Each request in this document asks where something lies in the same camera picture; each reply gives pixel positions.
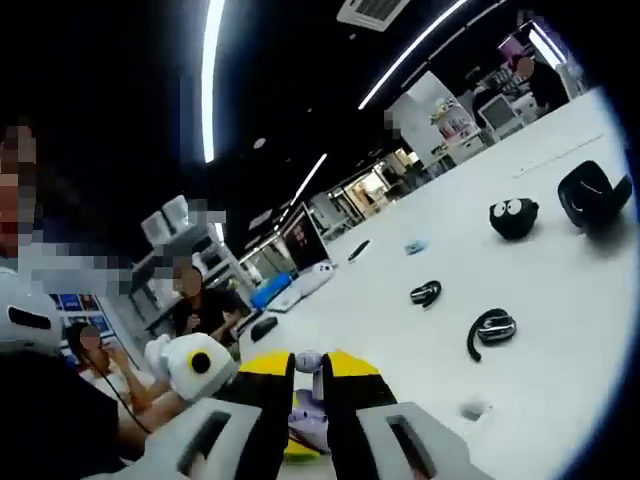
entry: blue poster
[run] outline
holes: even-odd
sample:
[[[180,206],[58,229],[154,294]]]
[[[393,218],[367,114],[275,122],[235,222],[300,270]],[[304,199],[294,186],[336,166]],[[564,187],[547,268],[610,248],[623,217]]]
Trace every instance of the blue poster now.
[[[61,293],[58,295],[62,308],[67,312],[80,312],[82,311],[82,305],[80,305],[80,299],[77,295],[70,293]]]

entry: black headphone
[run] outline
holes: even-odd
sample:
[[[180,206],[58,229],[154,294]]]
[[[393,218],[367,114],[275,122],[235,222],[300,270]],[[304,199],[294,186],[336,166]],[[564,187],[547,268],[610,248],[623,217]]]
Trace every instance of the black headphone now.
[[[473,360],[479,362],[482,359],[482,355],[476,350],[473,343],[476,332],[482,343],[493,345],[513,337],[516,333],[516,322],[501,308],[492,308],[473,322],[469,329],[469,335],[467,335],[467,351]]]
[[[436,301],[436,298],[440,296],[440,292],[442,292],[442,285],[440,282],[437,280],[431,280],[430,282],[411,290],[409,296],[414,304],[422,305],[424,308],[427,308]]]

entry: small blue object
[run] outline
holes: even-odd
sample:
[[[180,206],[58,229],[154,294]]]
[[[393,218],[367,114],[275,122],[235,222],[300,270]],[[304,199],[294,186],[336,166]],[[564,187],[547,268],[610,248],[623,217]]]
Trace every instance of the small blue object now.
[[[282,290],[287,288],[291,283],[291,275],[287,273],[280,273],[273,277],[262,288],[256,290],[251,297],[251,303],[258,310],[266,308],[269,302]]]
[[[421,252],[427,248],[427,242],[423,242],[422,240],[417,240],[415,242],[411,242],[404,246],[404,251],[407,255],[413,255],[414,253]]]

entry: computer monitor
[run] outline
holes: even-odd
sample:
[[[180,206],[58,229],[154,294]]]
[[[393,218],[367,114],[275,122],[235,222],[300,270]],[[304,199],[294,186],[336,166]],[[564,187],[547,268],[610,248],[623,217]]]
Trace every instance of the computer monitor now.
[[[516,115],[504,95],[491,99],[478,110],[478,114],[499,138],[505,138],[524,127],[522,119]]]
[[[282,229],[282,238],[298,272],[318,262],[331,261],[322,236],[306,205],[300,205]]]

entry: monitor screen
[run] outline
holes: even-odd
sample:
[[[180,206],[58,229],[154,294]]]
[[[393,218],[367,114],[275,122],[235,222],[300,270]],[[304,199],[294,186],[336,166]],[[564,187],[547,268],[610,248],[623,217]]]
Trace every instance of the monitor screen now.
[[[307,209],[301,206],[291,218],[282,231],[282,239],[296,269],[301,272],[318,262],[329,260],[329,253]]]
[[[513,110],[511,110],[511,107],[503,97],[496,97],[490,105],[482,108],[480,113],[487,119],[487,122],[494,130],[516,118],[515,113],[513,113]]]

